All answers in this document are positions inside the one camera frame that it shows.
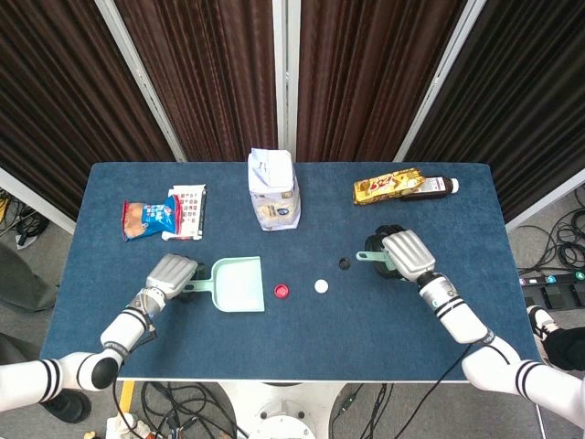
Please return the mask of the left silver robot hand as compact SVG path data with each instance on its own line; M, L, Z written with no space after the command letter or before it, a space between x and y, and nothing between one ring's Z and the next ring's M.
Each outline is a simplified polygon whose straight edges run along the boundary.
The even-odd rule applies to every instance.
M191 282L202 280L204 274L204 264L168 253L148 274L145 286L161 293L165 302L178 300L189 303L195 298Z

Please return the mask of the small green hand broom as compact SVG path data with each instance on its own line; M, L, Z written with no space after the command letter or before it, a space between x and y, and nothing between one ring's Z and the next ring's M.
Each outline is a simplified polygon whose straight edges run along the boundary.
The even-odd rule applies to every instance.
M356 253L356 258L361 262L376 262L383 264L389 271L394 270L395 266L386 252L368 252L361 251Z

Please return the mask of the green plastic dustpan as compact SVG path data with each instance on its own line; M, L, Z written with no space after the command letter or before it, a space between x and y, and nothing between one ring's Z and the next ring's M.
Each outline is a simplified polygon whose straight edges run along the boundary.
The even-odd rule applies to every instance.
M263 312L261 257L220 259L213 264L209 279L191 280L183 292L211 293L213 305L222 312Z

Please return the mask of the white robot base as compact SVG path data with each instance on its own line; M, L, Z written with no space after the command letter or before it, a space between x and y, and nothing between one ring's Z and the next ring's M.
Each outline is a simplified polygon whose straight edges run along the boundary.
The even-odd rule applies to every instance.
M346 384L227 380L219 385L244 439L330 439L334 405Z

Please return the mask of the dark brown bottle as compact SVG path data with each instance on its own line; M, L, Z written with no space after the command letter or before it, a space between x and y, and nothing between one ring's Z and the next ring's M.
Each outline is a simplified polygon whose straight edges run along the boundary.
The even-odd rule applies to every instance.
M411 193L400 198L401 201L417 201L446 198L459 190L459 181L449 177L427 177Z

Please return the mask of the white printed flat packet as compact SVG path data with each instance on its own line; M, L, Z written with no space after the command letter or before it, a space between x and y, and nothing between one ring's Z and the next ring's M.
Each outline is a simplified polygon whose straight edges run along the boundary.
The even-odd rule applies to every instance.
M205 185L174 185L169 196L178 196L182 209L180 233L162 232L162 239L198 241L203 238L207 188Z

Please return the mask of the white paper bag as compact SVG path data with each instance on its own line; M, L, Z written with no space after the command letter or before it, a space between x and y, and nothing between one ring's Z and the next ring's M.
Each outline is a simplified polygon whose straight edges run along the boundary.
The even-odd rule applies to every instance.
M262 230L297 228L301 218L301 197L288 151L252 148L248 156L248 186Z

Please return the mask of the blue fabric table cover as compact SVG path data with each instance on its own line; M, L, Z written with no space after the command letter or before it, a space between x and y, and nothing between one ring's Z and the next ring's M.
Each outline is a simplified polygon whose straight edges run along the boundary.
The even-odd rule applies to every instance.
M537 355L490 168L423 163L454 177L447 198L357 206L356 181L391 163L301 163L302 216L294 230L265 232L253 212L243 163L100 163L90 171L42 354L96 352L102 331L144 286L166 253L206 266L260 256L265 310L224 313L208 294L173 301L154 321L157 337L122 368L135 379L460 380L462 347L415 284L380 277L354 260L384 224L415 231L465 303L525 359ZM122 239L124 201L158 203L170 187L207 187L200 241ZM339 260L351 260L347 270ZM318 294L314 283L328 282ZM277 284L290 293L279 299Z

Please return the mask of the black power strip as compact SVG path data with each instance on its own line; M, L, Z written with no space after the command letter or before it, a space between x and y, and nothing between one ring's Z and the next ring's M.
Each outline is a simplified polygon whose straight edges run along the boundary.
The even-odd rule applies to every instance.
M520 278L522 287L534 287L557 284L577 284L585 282L585 272L556 273L537 277Z

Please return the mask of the grey trouser leg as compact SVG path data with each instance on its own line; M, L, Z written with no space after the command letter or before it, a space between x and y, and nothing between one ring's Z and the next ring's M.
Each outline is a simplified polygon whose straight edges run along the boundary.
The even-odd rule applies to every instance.
M55 305L58 291L0 243L0 304L25 312L45 311Z

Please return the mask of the black foot pedal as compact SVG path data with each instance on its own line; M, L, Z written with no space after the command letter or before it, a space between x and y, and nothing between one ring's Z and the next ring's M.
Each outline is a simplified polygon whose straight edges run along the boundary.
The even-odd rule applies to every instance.
M547 310L585 309L585 283L525 286L526 305L539 305Z

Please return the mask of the brown pleated curtain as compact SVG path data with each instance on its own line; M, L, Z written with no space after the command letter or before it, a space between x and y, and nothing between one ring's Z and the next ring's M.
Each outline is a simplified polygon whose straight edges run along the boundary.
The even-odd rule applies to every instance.
M466 0L303 0L296 158L389 162Z
M505 220L585 169L585 0L486 0L406 158L489 165Z
M94 0L0 0L0 167L77 218L92 166L174 155Z
M115 0L189 161L278 146L271 0Z

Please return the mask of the black trouser leg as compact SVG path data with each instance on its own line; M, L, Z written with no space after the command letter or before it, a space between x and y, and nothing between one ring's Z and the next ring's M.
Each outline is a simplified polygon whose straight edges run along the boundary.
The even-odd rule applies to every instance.
M556 329L546 337L543 346L553 366L585 371L585 327Z

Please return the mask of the white frame rail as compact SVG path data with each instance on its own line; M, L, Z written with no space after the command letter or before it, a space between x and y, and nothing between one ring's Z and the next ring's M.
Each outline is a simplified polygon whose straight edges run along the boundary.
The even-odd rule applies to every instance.
M0 188L6 190L12 196L18 198L30 208L43 215L49 221L55 223L69 234L73 234L76 221L58 209L47 199L41 197L36 191L12 176L0 167Z
M509 220L505 224L505 230L507 233L517 229L523 222L536 215L539 211L553 204L558 199L565 197L569 192L577 188L578 186L585 183L585 167L582 168L577 174L570 177L564 183L547 193L544 197L540 198L537 202L523 210L520 214Z

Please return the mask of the white frame post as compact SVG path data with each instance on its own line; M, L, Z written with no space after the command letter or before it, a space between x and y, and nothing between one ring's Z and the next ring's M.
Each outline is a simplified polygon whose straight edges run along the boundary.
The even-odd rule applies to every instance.
M117 48L121 52L132 74L133 80L161 130L175 160L177 162L186 162L186 154L177 138L176 131L167 116L164 105L159 99L115 0L93 0L93 2L97 6Z
M403 162L405 160L408 151L416 140L421 127L427 119L427 116L440 93L444 82L451 72L452 66L459 57L467 38L472 32L478 17L481 15L485 3L486 0L466 0L463 11L458 18L447 46L441 55L440 62L431 78L431 83L422 99L419 109L400 144L398 152L393 158L394 162Z
M271 0L278 148L296 160L302 0Z

